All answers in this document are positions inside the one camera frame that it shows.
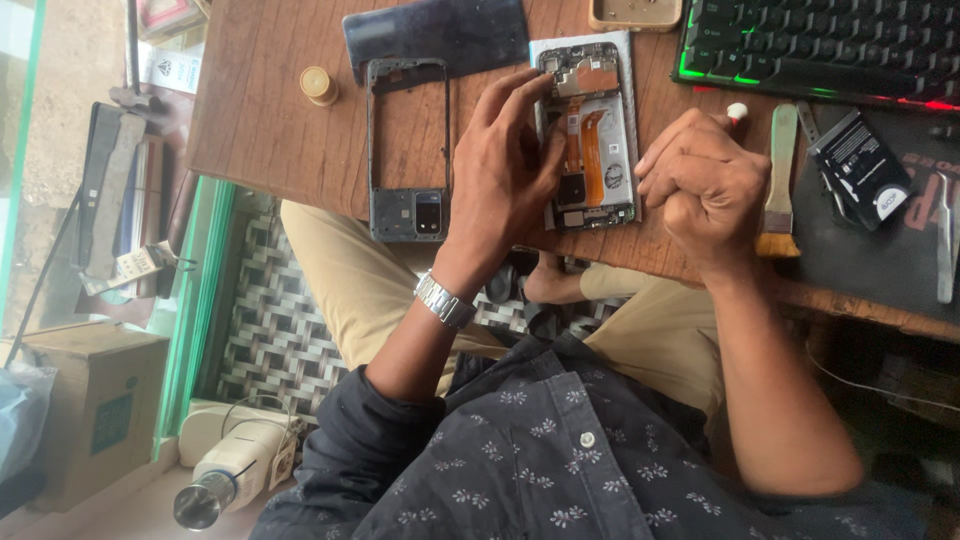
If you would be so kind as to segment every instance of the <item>dark patterned shirt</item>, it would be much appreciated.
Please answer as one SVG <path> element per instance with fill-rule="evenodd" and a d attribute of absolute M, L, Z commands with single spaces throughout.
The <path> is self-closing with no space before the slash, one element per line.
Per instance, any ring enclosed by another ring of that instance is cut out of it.
<path fill-rule="evenodd" d="M 882 486 L 764 497 L 708 466 L 698 409 L 604 366 L 565 334 L 498 362 L 458 358 L 445 399 L 381 396 L 361 367 L 334 387 L 299 484 L 251 539 L 920 538 Z"/>

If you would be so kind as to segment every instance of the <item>metal watch strap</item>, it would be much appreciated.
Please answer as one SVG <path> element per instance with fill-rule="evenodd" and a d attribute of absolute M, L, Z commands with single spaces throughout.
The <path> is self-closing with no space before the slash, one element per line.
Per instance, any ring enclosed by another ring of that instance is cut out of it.
<path fill-rule="evenodd" d="M 462 302 L 459 298 L 447 292 L 439 283 L 433 281 L 433 277 L 429 273 L 417 283 L 414 295 L 436 313 L 445 325 L 455 329 L 465 328 L 473 320 L 474 313 L 477 312 L 477 308 L 472 304 Z"/>

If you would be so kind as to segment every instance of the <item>foot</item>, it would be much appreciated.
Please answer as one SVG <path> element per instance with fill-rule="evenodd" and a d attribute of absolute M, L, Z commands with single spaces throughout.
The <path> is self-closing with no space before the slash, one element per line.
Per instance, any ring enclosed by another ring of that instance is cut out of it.
<path fill-rule="evenodd" d="M 567 274 L 563 258 L 540 252 L 537 268 L 523 285 L 523 294 L 530 302 L 539 304 L 572 304 L 586 300 L 580 292 L 580 275 Z"/>

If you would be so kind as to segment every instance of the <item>wooden desk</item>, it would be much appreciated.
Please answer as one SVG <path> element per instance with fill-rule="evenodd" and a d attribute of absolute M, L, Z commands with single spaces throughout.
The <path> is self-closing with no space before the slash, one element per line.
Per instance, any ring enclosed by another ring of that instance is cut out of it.
<path fill-rule="evenodd" d="M 397 2 L 356 0 L 218 0 L 207 35 L 186 162 L 201 174 L 351 215 L 368 217 L 366 95 L 350 72 L 341 27 L 352 12 Z M 591 34 L 585 0 L 525 0 L 530 39 Z M 637 34 L 633 63 L 640 152 L 685 110 L 721 113 L 728 104 L 750 108 L 743 145 L 769 153 L 771 113 L 780 100 L 730 91 L 694 92 L 673 84 L 677 34 Z M 340 86 L 340 98 L 320 108 L 300 91 L 300 73 L 318 65 Z M 517 67 L 454 80 L 451 137 L 459 140 L 480 92 Z M 397 111 L 383 126 L 387 186 L 442 185 L 443 125 L 424 114 L 440 101 L 414 88 L 424 109 Z M 642 223 L 557 237 L 532 233 L 527 245 L 578 258 L 699 283 L 696 271 L 661 225 L 660 210 L 643 209 Z M 892 325 L 902 331 L 960 341 L 960 327 L 797 282 L 781 282 L 780 300 Z"/>

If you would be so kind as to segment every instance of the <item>hand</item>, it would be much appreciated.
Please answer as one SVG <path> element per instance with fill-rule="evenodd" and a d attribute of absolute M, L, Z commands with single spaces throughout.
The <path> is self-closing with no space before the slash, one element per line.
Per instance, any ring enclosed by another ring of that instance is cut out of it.
<path fill-rule="evenodd" d="M 759 200 L 770 160 L 727 133 L 731 120 L 688 110 L 650 145 L 636 166 L 637 193 L 663 206 L 663 226 L 710 289 L 752 276 Z"/>
<path fill-rule="evenodd" d="M 457 144 L 450 229 L 433 271 L 454 294 L 476 294 L 557 192 L 566 133 L 550 126 L 541 150 L 527 124 L 552 83 L 530 68 L 488 86 Z"/>

